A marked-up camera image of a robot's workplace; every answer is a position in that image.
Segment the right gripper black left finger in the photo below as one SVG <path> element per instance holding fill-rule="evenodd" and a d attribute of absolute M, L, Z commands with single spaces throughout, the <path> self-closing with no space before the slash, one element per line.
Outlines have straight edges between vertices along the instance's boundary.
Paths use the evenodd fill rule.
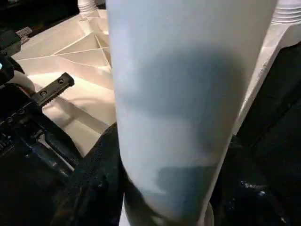
<path fill-rule="evenodd" d="M 117 226 L 123 193 L 118 127 L 114 123 L 99 137 L 71 178 L 75 197 L 73 226 Z"/>

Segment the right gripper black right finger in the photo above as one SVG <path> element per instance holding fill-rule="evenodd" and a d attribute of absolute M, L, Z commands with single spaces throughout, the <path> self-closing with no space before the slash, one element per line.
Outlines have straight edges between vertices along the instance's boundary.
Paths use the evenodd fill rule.
<path fill-rule="evenodd" d="M 236 136 L 232 136 L 210 204 L 216 226 L 288 226 L 281 203 Z"/>

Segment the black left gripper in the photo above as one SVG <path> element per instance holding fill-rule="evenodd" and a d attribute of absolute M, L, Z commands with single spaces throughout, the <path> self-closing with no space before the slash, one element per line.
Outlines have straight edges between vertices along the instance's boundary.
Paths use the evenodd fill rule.
<path fill-rule="evenodd" d="M 58 175 L 72 174 L 78 165 L 78 150 L 72 139 L 43 112 L 42 108 L 74 85 L 67 73 L 39 92 L 11 84 L 14 67 L 0 57 L 0 154 L 20 146 L 24 154 L 35 155 Z"/>

